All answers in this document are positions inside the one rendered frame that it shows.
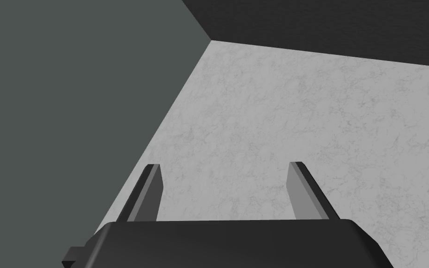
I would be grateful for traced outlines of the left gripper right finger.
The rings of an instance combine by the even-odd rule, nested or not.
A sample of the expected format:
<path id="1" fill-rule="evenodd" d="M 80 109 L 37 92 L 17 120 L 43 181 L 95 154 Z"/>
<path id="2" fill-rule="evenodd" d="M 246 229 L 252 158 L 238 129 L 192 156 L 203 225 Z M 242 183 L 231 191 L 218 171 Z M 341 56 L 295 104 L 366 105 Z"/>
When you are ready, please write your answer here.
<path id="1" fill-rule="evenodd" d="M 290 162 L 286 189 L 297 220 L 338 220 L 339 215 L 305 164 Z"/>

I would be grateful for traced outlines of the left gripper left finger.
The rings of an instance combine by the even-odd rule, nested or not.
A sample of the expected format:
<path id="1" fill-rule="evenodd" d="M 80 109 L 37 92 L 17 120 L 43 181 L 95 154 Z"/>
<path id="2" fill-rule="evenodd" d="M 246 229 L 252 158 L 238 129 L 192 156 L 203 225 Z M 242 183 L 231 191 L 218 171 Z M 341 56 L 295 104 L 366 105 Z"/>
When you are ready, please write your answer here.
<path id="1" fill-rule="evenodd" d="M 123 206 L 117 222 L 156 221 L 163 194 L 161 168 L 148 164 Z"/>

